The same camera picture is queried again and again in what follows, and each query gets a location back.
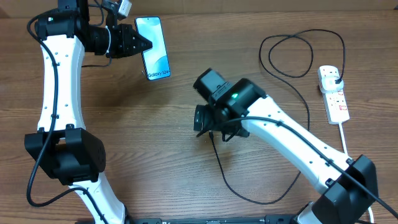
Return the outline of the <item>blue Samsung Galaxy smartphone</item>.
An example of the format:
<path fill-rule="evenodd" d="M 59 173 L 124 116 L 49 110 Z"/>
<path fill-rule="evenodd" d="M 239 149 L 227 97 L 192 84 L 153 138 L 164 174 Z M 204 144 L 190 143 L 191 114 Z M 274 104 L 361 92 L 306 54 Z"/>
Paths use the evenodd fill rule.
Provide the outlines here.
<path fill-rule="evenodd" d="M 152 42 L 152 47 L 142 53 L 147 79 L 153 81 L 171 76 L 160 18 L 137 17 L 135 25 L 138 33 Z"/>

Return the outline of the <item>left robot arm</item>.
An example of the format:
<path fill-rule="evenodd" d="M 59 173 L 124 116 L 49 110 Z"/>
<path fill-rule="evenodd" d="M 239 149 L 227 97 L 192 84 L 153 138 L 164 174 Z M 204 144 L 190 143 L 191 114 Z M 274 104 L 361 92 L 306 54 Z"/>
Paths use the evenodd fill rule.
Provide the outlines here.
<path fill-rule="evenodd" d="M 103 142 L 86 130 L 81 110 L 81 70 L 88 52 L 110 60 L 130 57 L 152 47 L 132 25 L 125 24 L 129 0 L 102 1 L 103 20 L 90 23 L 86 0 L 59 1 L 55 9 L 33 17 L 28 33 L 44 58 L 44 97 L 37 131 L 24 138 L 26 151 L 49 178 L 57 179 L 82 199 L 94 223 L 132 223 L 104 173 Z"/>

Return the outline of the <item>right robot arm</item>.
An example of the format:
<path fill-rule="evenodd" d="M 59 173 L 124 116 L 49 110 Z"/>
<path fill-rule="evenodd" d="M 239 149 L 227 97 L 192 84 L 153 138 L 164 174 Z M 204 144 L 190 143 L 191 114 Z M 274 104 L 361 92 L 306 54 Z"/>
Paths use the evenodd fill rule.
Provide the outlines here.
<path fill-rule="evenodd" d="M 193 88 L 206 100 L 195 111 L 194 130 L 219 131 L 223 141 L 254 134 L 290 161 L 320 194 L 295 215 L 268 215 L 267 223 L 356 223 L 378 196 L 376 167 L 352 159 L 319 140 L 289 117 L 247 78 L 227 82 L 209 68 Z"/>

